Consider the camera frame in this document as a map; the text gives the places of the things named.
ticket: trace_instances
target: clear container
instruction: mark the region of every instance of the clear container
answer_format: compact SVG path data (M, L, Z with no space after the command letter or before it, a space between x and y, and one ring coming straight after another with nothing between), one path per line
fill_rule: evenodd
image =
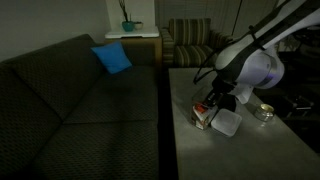
M191 118L189 122L199 129L205 130L216 115L217 106L209 106L205 103L205 99L212 90L212 87L202 87L192 97Z

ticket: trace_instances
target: dark gray couch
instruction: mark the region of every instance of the dark gray couch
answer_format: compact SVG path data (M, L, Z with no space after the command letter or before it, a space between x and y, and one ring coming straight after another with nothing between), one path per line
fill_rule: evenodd
M0 179L158 179L152 49L109 74L89 35L0 63Z

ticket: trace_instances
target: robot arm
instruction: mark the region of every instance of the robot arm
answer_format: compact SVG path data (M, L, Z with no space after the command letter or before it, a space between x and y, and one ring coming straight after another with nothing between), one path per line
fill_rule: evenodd
M253 88L268 89L284 74L275 43L287 35L320 24L319 0L287 0L235 43L223 49L216 60L218 77L237 84L234 95L248 101Z

